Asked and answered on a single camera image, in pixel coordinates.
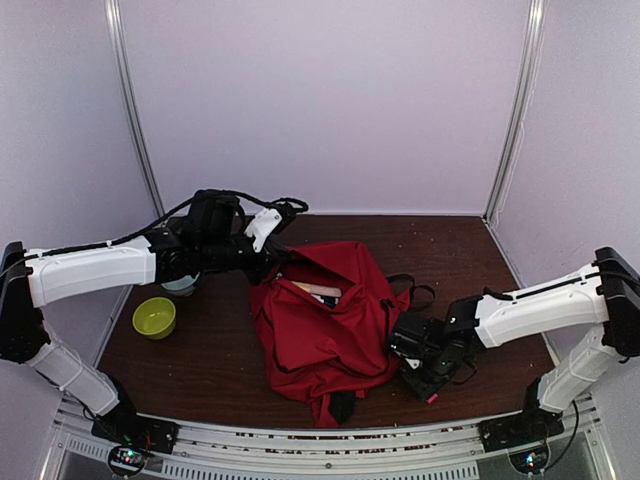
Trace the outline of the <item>blue capped marker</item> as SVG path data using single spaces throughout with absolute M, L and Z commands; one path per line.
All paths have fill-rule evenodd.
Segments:
M 321 296 L 320 300 L 324 305 L 328 306 L 329 308 L 335 308 L 339 303 L 338 297 Z

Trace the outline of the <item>beige highlighter marker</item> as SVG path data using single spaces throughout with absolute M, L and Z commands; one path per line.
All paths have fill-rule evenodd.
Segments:
M 342 296 L 342 291 L 339 288 L 335 288 L 335 287 L 309 284 L 309 283 L 299 282 L 299 281 L 292 281 L 292 284 L 311 295 L 334 297 L 334 298 L 340 298 Z

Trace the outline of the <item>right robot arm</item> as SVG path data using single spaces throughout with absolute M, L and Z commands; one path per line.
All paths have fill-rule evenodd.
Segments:
M 388 342 L 405 381 L 430 401 L 477 351 L 577 325 L 589 328 L 583 339 L 528 387 L 513 419 L 513 433 L 530 442 L 613 362 L 639 354 L 639 273 L 614 248 L 598 249 L 593 262 L 546 283 L 454 301 L 443 320 L 402 314 Z

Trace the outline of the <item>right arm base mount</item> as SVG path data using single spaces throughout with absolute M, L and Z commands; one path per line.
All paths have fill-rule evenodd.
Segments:
M 478 424 L 479 436 L 485 452 L 511 449 L 541 442 L 564 432 L 562 418 L 555 414 L 519 413 L 485 420 Z

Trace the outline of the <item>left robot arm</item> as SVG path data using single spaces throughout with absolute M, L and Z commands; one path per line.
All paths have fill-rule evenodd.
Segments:
M 1 358 L 28 365 L 75 397 L 121 443 L 133 444 L 144 424 L 124 388 L 47 329 L 43 307 L 124 286 L 178 282 L 188 289 L 206 274 L 234 270 L 257 283 L 287 256 L 273 236 L 308 209 L 290 197 L 263 201 L 204 189 L 115 240 L 50 250 L 12 242 L 1 262 Z

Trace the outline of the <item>red student backpack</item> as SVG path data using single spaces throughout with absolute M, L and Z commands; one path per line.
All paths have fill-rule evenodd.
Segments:
M 398 317 L 427 308 L 418 291 L 435 293 L 413 276 L 383 273 L 360 242 L 291 249 L 290 259 L 249 290 L 251 316 L 276 393 L 310 406 L 318 428 L 334 429 L 357 400 L 390 381 L 400 366 L 388 338 Z M 292 284 L 339 288 L 335 308 Z

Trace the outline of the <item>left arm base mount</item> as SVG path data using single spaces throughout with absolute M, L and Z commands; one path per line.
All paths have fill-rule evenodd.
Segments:
M 179 426 L 175 422 L 150 417 L 138 417 L 132 428 L 108 426 L 104 419 L 94 421 L 91 434 L 95 437 L 134 447 L 150 453 L 171 454 Z

